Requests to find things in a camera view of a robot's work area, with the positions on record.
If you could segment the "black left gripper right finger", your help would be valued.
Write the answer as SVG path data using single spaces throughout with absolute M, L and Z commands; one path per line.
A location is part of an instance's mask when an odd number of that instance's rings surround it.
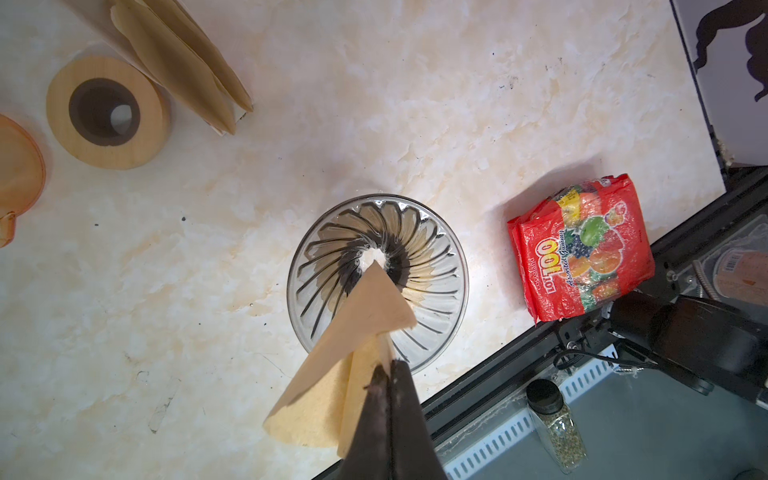
M 446 480 L 409 366 L 404 361 L 393 360 L 390 372 L 391 477 Z

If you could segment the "clear glass dripper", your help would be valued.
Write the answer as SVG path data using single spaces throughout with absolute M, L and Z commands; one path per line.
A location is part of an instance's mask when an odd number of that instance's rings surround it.
M 303 348 L 348 353 L 388 333 L 417 373 L 448 347 L 469 301 L 458 237 L 428 206 L 394 194 L 349 199 L 324 213 L 294 254 L 287 309 Z

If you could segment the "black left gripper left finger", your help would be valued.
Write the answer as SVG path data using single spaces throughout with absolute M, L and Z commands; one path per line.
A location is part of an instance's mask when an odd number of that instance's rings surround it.
M 389 479 L 391 470 L 389 377 L 377 366 L 366 387 L 366 398 L 340 479 Z

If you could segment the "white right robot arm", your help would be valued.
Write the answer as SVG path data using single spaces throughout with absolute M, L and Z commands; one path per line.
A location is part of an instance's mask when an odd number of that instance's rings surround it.
M 630 292 L 604 312 L 615 334 L 655 368 L 707 396 L 720 387 L 767 408 L 767 326 L 725 303 Z

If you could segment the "orange glass pitcher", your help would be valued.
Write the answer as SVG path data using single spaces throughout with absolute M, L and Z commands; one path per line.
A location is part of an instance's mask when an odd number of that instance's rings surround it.
M 43 155 L 17 122 L 1 116 L 1 247 L 15 237 L 16 222 L 39 199 L 46 181 Z

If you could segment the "wooden ring dripper stand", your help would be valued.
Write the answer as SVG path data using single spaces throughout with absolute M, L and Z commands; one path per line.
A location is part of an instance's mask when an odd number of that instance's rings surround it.
M 130 64 L 87 56 L 65 65 L 46 95 L 48 124 L 76 159 L 102 169 L 128 170 L 153 160 L 170 134 L 168 102 Z

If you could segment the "brown paper coffee filter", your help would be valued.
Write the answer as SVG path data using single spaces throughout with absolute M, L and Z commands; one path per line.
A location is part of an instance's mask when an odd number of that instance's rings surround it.
M 390 371 L 391 334 L 417 325 L 414 312 L 376 262 L 372 263 L 263 423 L 288 444 L 334 448 L 347 456 L 366 386 L 377 366 Z

